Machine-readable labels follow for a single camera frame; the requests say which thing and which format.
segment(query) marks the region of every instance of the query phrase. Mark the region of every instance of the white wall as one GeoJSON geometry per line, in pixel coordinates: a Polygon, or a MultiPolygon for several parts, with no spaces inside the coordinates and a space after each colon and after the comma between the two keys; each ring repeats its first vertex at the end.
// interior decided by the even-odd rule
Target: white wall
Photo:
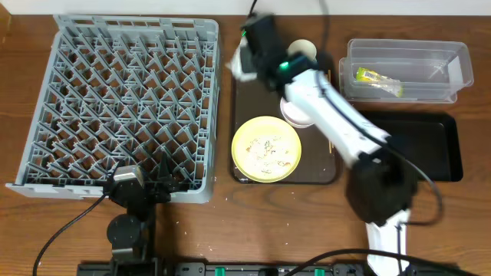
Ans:
{"type": "MultiPolygon", "coordinates": [[[[491,15],[491,0],[327,0],[332,15],[491,15]]],[[[20,14],[245,15],[252,0],[0,0],[20,14]]],[[[258,0],[277,15],[318,15],[318,0],[258,0]]]]}

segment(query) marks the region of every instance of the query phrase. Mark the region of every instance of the wooden surface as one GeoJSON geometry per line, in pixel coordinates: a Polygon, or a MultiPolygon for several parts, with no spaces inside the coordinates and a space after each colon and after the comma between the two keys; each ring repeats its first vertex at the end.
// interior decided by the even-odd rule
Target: wooden surface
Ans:
{"type": "MultiPolygon", "coordinates": [[[[244,17],[215,17],[224,61],[240,39],[244,17]]],[[[0,27],[0,275],[29,275],[42,245],[93,200],[30,199],[3,187],[15,179],[42,76],[57,27],[48,16],[2,17],[0,27]]],[[[320,43],[321,19],[278,20],[286,41],[320,43]]],[[[491,274],[491,18],[368,17],[332,18],[328,50],[338,61],[352,38],[462,41],[473,62],[475,83],[455,104],[371,104],[371,109],[444,110],[456,118],[464,177],[440,183],[447,213],[432,228],[410,227],[408,252],[464,269],[491,274]]],[[[208,261],[301,262],[338,248],[366,248],[364,223],[344,197],[345,176],[330,186],[247,186],[229,173],[231,75],[223,70],[219,99],[216,184],[204,205],[159,207],[157,247],[162,255],[208,261]]],[[[420,186],[413,218],[434,211],[433,198],[420,186]]],[[[106,261],[109,221],[123,209],[104,201],[61,235],[41,260],[40,275],[74,275],[81,261],[106,261]]],[[[342,258],[363,258],[345,256],[342,258]]]]}

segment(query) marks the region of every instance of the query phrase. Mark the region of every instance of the black tray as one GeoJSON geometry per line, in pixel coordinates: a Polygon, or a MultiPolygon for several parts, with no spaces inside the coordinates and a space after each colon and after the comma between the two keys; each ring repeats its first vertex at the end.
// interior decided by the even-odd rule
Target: black tray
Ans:
{"type": "Polygon", "coordinates": [[[432,180],[460,181],[463,177],[455,120],[446,113],[362,111],[369,121],[386,130],[394,147],[432,180]]]}
{"type": "MultiPolygon", "coordinates": [[[[257,80],[233,81],[232,87],[232,137],[248,120],[259,116],[273,116],[283,120],[279,108],[281,97],[267,91],[257,80]]],[[[302,157],[295,171],[275,183],[281,184],[329,184],[341,171],[342,163],[334,149],[329,151],[329,141],[316,126],[296,129],[302,143],[302,157]]],[[[244,176],[230,158],[233,177],[240,183],[256,183],[244,176]]]]}

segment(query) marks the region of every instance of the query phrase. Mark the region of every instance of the yellow package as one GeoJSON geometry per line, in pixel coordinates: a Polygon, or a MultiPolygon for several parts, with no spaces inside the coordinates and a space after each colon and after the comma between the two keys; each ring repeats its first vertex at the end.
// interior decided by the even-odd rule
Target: yellow package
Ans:
{"type": "Polygon", "coordinates": [[[404,93],[404,89],[400,80],[393,80],[389,77],[382,76],[381,74],[372,70],[368,70],[367,68],[358,68],[358,72],[356,73],[356,80],[362,82],[382,83],[370,83],[370,85],[383,89],[390,94],[393,94],[395,97],[401,97],[404,93]]]}

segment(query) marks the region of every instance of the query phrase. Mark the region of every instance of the robotic arm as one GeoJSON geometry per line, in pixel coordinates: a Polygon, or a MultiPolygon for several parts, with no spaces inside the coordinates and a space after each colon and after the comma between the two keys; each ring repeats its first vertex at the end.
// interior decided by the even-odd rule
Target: robotic arm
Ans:
{"type": "MultiPolygon", "coordinates": [[[[361,116],[325,79],[315,62],[302,54],[286,54],[271,15],[251,17],[244,31],[248,46],[241,48],[242,66],[252,64],[259,80],[310,116],[350,169],[346,196],[367,224],[370,248],[405,254],[406,226],[401,222],[409,219],[417,191],[416,173],[358,128],[382,145],[390,143],[390,135],[361,116]]],[[[394,259],[370,255],[368,264],[380,276],[399,273],[394,259]]],[[[401,262],[401,266],[405,269],[408,263],[401,262]]]]}

